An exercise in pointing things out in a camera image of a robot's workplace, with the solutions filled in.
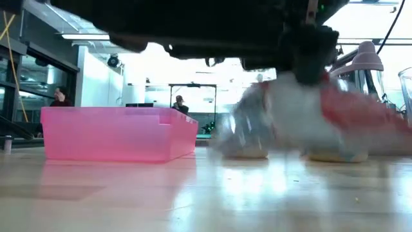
ceiling light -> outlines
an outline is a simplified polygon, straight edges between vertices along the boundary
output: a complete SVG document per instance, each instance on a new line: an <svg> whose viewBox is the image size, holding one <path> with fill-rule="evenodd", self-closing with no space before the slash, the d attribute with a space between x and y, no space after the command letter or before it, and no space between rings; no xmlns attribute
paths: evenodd
<svg viewBox="0 0 412 232"><path fill-rule="evenodd" d="M107 34L62 34L64 39L83 40L83 41L108 41L110 40Z"/></svg>

black cable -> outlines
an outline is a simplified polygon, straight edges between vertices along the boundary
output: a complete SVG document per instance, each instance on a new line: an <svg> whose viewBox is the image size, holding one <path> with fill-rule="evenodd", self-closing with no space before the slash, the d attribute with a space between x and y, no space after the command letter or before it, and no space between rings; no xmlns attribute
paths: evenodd
<svg viewBox="0 0 412 232"><path fill-rule="evenodd" d="M397 16L396 16L395 19L393 20L392 25L391 25L391 27L389 28L389 31L387 32L387 34L386 34L386 36L385 36L385 39L382 41L382 44L380 45L380 47L379 47L379 49L378 49L378 52L377 52L378 55L379 55L380 51L382 50L382 48L384 47L384 45L386 44L386 41L388 40L389 36L391 35L392 29L393 29L393 27L395 26L395 24L396 24L397 21L398 21L399 15L400 15L400 13L402 12L402 9L403 9L403 7L404 7L404 4L405 4L405 0L402 0L402 2L401 2L401 4L400 4L400 7L399 7L399 10L398 10L398 13L397 13Z"/></svg>

dark hair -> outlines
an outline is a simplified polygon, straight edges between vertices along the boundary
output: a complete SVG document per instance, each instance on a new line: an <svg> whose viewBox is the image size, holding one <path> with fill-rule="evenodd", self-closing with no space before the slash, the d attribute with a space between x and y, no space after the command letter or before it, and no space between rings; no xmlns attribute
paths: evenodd
<svg viewBox="0 0 412 232"><path fill-rule="evenodd" d="M57 88L60 90L61 93L63 93L63 95L64 95L65 97L68 96L68 94L67 94L67 88L66 88L66 87L64 87L64 86L59 86L59 87L57 87Z"/></svg>

red and white object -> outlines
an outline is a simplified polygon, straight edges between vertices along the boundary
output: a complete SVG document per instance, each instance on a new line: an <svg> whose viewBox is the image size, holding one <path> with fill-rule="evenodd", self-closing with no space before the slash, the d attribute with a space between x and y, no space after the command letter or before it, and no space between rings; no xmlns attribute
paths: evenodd
<svg viewBox="0 0 412 232"><path fill-rule="evenodd" d="M302 86L284 73L269 83L265 101L277 138L302 148L412 152L407 122L365 94Z"/></svg>

window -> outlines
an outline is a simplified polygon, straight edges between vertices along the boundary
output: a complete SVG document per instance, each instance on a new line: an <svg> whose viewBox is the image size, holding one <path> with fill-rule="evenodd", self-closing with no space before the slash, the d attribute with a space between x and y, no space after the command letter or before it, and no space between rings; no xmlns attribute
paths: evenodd
<svg viewBox="0 0 412 232"><path fill-rule="evenodd" d="M44 106L50 106L50 104L54 101L54 99L49 98L49 97L42 97L42 96L38 96L35 94L22 92L22 91L20 91L19 94L21 96L24 109L26 110L28 122L40 123L41 108ZM17 104L15 121L16 122L26 122L20 100Z"/></svg>
<svg viewBox="0 0 412 232"><path fill-rule="evenodd" d="M3 115L4 105L5 105L5 87L0 87L0 115Z"/></svg>
<svg viewBox="0 0 412 232"><path fill-rule="evenodd" d="M66 86L68 73L42 59L29 55L22 57L20 85L52 96L56 87Z"/></svg>
<svg viewBox="0 0 412 232"><path fill-rule="evenodd" d="M7 71L8 71L7 66L8 66L8 59L0 57L0 81L7 80Z"/></svg>

